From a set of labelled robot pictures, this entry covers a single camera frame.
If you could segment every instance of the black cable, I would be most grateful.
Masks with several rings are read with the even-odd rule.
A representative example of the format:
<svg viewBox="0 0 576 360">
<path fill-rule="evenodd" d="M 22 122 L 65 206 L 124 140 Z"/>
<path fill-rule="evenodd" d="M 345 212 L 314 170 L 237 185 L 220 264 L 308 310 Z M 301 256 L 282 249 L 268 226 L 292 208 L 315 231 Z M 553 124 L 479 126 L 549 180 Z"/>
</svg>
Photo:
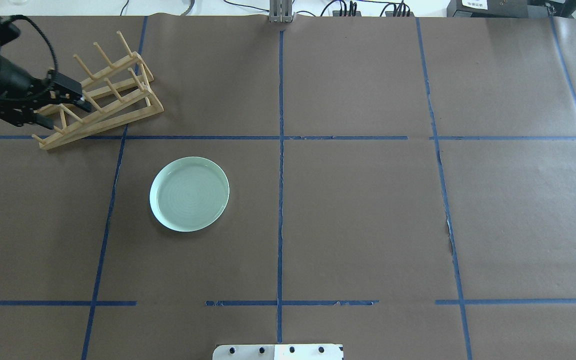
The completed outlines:
<svg viewBox="0 0 576 360">
<path fill-rule="evenodd" d="M 295 14 L 301 14 L 301 13 L 306 13 L 306 14 L 311 14 L 312 16 L 316 17 L 316 14 L 311 13 L 310 11 L 306 11 L 306 10 L 300 10 L 297 11 Z"/>
<path fill-rule="evenodd" d="M 121 11 L 119 11 L 119 16 L 122 16 L 124 14 L 124 9 L 126 9 L 126 7 L 128 6 L 128 3 L 130 3 L 130 0 L 126 0 L 126 3 L 123 4 Z"/>
<path fill-rule="evenodd" d="M 402 1 L 399 6 L 397 6 L 397 8 L 395 9 L 395 12 L 392 14 L 392 16 L 400 16 L 400 14 L 402 13 L 402 9 L 404 9 L 404 2 Z"/>
<path fill-rule="evenodd" d="M 408 6 L 405 2 L 402 2 L 403 6 L 401 7 L 401 15 L 402 18 L 410 16 L 410 6 Z"/>
<path fill-rule="evenodd" d="M 383 9 L 381 9 L 381 13 L 379 14 L 380 18 L 384 16 L 386 9 L 388 9 L 388 7 L 390 7 L 391 5 L 394 7 L 394 11 L 397 11 L 397 4 L 395 4 L 394 2 L 389 2 L 386 6 L 383 7 Z"/>
<path fill-rule="evenodd" d="M 262 9 L 261 7 L 244 5 L 244 4 L 236 4 L 235 2 L 230 2 L 230 1 L 228 1 L 228 0 L 223 0 L 223 2 L 226 3 L 226 4 L 234 5 L 234 6 L 236 6 L 236 7 L 256 9 L 256 10 L 259 10 L 259 11 L 261 11 L 261 12 L 270 12 L 269 9 Z"/>
<path fill-rule="evenodd" d="M 323 10 L 321 10 L 320 16 L 324 16 L 326 9 L 328 9 L 330 5 L 333 5 L 336 2 L 339 2 L 339 13 L 341 14 L 341 4 L 343 3 L 343 7 L 346 7 L 347 6 L 346 2 L 344 0 L 332 0 L 329 3 L 327 3 L 326 7 L 324 7 Z"/>
<path fill-rule="evenodd" d="M 41 36 L 41 38 L 46 43 L 46 45 L 48 45 L 48 50 L 50 50 L 50 56 L 52 57 L 52 64 L 53 64 L 54 72 L 57 73 L 59 71 L 59 66 L 57 64 L 57 55 L 55 54 L 55 49 L 51 45 L 50 41 L 48 41 L 48 37 L 46 37 L 46 34 L 44 34 L 44 32 L 39 28 L 39 26 L 34 21 L 32 21 L 29 17 L 27 17 L 23 14 L 14 14 L 14 15 L 10 16 L 9 19 L 4 21 L 2 23 L 2 25 L 13 23 L 17 20 L 27 21 L 37 31 L 37 33 L 39 33 L 39 36 Z M 48 91 L 50 91 L 50 89 L 52 89 L 54 85 L 55 85 L 55 76 L 52 76 L 50 78 L 50 80 L 48 81 L 48 85 L 45 87 L 45 89 L 43 89 L 42 91 L 40 91 L 38 93 L 35 93 L 34 95 L 26 96 L 26 97 L 18 97 L 18 98 L 7 98 L 7 97 L 0 96 L 0 101 L 13 101 L 13 102 L 19 102 L 19 103 L 23 103 L 26 101 L 32 101 L 32 100 L 38 99 L 40 96 L 42 96 L 45 93 L 47 93 Z"/>
<path fill-rule="evenodd" d="M 190 13 L 190 10 L 195 7 L 195 0 L 190 0 L 190 5 L 188 5 L 188 9 L 185 9 L 184 12 L 181 13 L 181 16 L 187 16 Z"/>
</svg>

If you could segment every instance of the plate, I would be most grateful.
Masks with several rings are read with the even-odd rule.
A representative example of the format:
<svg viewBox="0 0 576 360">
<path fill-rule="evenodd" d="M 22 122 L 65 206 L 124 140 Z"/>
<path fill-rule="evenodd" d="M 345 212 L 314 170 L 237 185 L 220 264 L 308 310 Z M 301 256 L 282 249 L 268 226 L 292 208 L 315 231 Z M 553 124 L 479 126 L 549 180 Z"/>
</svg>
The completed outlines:
<svg viewBox="0 0 576 360">
<path fill-rule="evenodd" d="M 219 218 L 230 194 L 219 165 L 203 157 L 183 157 L 167 164 L 153 180 L 150 208 L 166 228 L 197 231 Z"/>
</svg>

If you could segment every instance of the white label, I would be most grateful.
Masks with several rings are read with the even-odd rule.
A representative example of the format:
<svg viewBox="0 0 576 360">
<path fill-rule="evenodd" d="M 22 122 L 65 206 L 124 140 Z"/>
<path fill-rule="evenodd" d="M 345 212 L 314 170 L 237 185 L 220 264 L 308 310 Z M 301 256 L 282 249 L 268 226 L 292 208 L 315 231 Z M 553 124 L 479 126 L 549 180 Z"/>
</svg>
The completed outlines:
<svg viewBox="0 0 576 360">
<path fill-rule="evenodd" d="M 461 4 L 473 9 L 488 9 L 488 0 L 461 0 Z"/>
</svg>

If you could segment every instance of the black device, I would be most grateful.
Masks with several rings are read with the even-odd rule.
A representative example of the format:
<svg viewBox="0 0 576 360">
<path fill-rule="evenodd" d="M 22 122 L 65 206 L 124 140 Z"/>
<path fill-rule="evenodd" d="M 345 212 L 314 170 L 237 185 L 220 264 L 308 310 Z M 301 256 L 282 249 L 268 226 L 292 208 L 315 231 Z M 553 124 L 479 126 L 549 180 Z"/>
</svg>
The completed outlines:
<svg viewBox="0 0 576 360">
<path fill-rule="evenodd" d="M 35 110 L 45 105 L 64 103 L 91 112 L 92 105 L 84 100 L 82 85 L 59 73 L 57 57 L 50 41 L 32 20 L 23 15 L 7 19 L 0 17 L 0 50 L 19 38 L 21 30 L 13 22 L 20 19 L 30 23 L 44 39 L 50 49 L 54 69 L 48 70 L 46 78 L 37 79 L 0 54 L 0 119 L 14 126 L 37 124 L 52 130 L 53 121 Z"/>
<path fill-rule="evenodd" d="M 450 0 L 448 18 L 570 18 L 576 0 Z"/>
</svg>

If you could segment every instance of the wooden peg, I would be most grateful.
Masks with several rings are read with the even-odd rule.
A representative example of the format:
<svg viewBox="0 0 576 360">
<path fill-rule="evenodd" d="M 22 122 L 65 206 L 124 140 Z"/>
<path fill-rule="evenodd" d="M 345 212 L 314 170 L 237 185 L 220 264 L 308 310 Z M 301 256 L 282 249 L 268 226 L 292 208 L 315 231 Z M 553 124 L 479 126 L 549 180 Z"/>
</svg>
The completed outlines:
<svg viewBox="0 0 576 360">
<path fill-rule="evenodd" d="M 128 56 L 131 58 L 134 57 L 135 55 L 133 54 L 133 51 L 130 50 L 130 46 L 128 46 L 128 43 L 126 42 L 126 39 L 124 38 L 124 35 L 122 34 L 122 32 L 117 31 L 117 35 L 119 35 L 119 40 L 121 41 L 121 44 L 123 44 L 123 47 L 126 49 Z"/>
<path fill-rule="evenodd" d="M 99 46 L 99 43 L 97 43 L 96 41 L 94 43 L 92 43 L 94 45 L 94 47 L 99 51 L 99 54 L 101 54 L 101 57 L 105 60 L 105 62 L 108 64 L 108 67 L 111 69 L 116 68 L 115 64 L 113 64 L 112 61 L 110 61 L 110 59 L 108 58 L 108 55 L 106 55 L 106 53 L 102 50 L 101 46 Z"/>
<path fill-rule="evenodd" d="M 93 75 L 93 73 L 90 71 L 90 69 L 86 66 L 86 64 L 84 64 L 84 62 L 82 61 L 82 58 L 79 57 L 79 55 L 74 54 L 73 58 L 75 60 L 77 60 L 77 62 L 79 63 L 79 66 L 81 66 L 82 69 L 84 69 L 84 71 L 86 72 L 86 74 L 92 79 L 92 80 L 96 80 L 95 76 Z"/>
<path fill-rule="evenodd" d="M 107 77 L 103 78 L 103 80 L 105 81 L 105 84 L 108 85 L 108 89 L 112 91 L 117 100 L 121 101 L 122 103 L 125 103 L 126 102 L 125 98 L 121 96 L 121 94 L 117 91 L 115 85 L 113 85 L 112 82 L 110 82 L 110 80 Z"/>
<path fill-rule="evenodd" d="M 141 75 L 141 79 L 143 79 L 143 83 L 146 84 L 147 87 L 150 87 L 151 84 L 148 81 L 148 73 L 146 73 L 146 67 L 144 66 L 144 63 L 139 63 L 139 72 Z"/>
<path fill-rule="evenodd" d="M 32 134 L 30 135 L 30 137 L 32 137 L 33 139 L 35 139 L 36 141 L 39 142 L 39 144 L 45 144 L 46 141 L 44 139 L 42 139 L 41 137 L 37 136 L 36 134 Z"/>
<path fill-rule="evenodd" d="M 82 90 L 81 91 L 81 95 L 84 96 L 84 98 L 92 104 L 92 106 L 96 109 L 96 111 L 100 112 L 101 114 L 105 113 L 103 107 L 101 107 L 97 101 L 94 100 L 94 98 L 92 98 L 92 96 L 89 95 L 89 93 L 86 90 Z"/>
<path fill-rule="evenodd" d="M 75 114 L 75 112 L 72 112 L 70 109 L 68 109 L 68 107 L 66 107 L 66 105 L 64 104 L 59 104 L 59 107 L 61 108 L 62 111 L 68 113 L 69 116 L 72 116 L 73 118 L 75 118 L 76 121 L 83 123 L 83 120 L 81 117 L 77 116 Z"/>
<path fill-rule="evenodd" d="M 63 109 L 59 109 L 59 117 L 61 118 L 61 128 L 66 129 L 68 122 L 66 121 L 66 113 Z"/>
<path fill-rule="evenodd" d="M 137 78 L 137 75 L 135 75 L 135 71 L 133 70 L 133 68 L 129 67 L 128 71 L 130 72 L 130 75 L 132 76 L 134 83 L 137 85 L 137 88 L 139 88 L 140 91 L 144 91 L 144 84 L 142 84 L 141 80 Z"/>
</svg>

